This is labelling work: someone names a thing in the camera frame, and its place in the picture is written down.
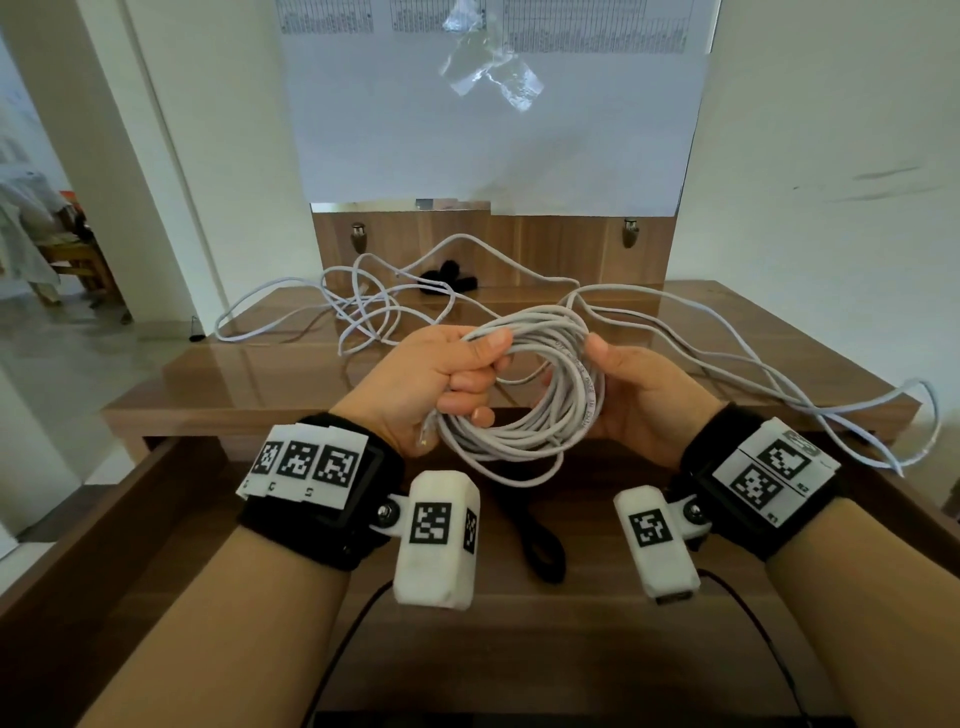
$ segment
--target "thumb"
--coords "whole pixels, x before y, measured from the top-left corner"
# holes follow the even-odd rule
[[[499,328],[482,339],[444,344],[438,369],[450,375],[454,372],[489,367],[503,356],[513,343],[514,333],[508,328]]]
[[[616,347],[604,341],[599,334],[592,333],[584,343],[584,353],[600,367],[605,375],[628,381],[644,389],[650,388],[651,371],[650,352],[641,347]]]

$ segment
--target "wristband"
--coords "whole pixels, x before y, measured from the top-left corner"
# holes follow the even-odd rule
[[[729,404],[687,447],[681,468],[714,530],[766,561],[837,494],[840,464],[779,419]]]
[[[403,474],[393,448],[342,417],[277,425],[237,490],[247,500],[238,521],[301,556],[351,571],[389,541],[370,525]]]

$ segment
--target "right hand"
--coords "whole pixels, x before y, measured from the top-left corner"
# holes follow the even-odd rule
[[[626,445],[677,470],[686,446],[724,403],[656,352],[617,347],[592,333],[584,353],[607,376],[603,410],[589,437]]]

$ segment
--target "white paper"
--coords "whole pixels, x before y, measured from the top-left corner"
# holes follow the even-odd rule
[[[306,199],[456,198],[490,201],[499,214],[673,215],[717,1],[637,0],[629,4],[643,8],[637,18],[625,0],[487,0],[486,19],[502,23],[506,37],[550,51],[520,53],[543,84],[521,113],[492,83],[460,96],[440,76],[463,37],[437,30],[437,8],[453,8],[452,0],[281,0],[340,9],[314,23],[318,32],[282,36]],[[567,11],[558,20],[565,25],[538,19],[550,6]],[[656,41],[658,29],[666,39]]]

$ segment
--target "hand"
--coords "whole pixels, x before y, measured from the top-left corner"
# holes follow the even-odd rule
[[[461,341],[473,329],[432,326],[415,331],[335,404],[331,414],[366,427],[404,457],[437,446],[436,432],[420,441],[423,420],[434,409],[491,426],[487,390],[509,363],[505,354],[514,335],[502,328],[482,339]]]
[[[584,353],[607,375],[603,410],[589,437],[616,440],[674,470],[686,446],[724,403],[656,352],[616,347],[592,333]]]

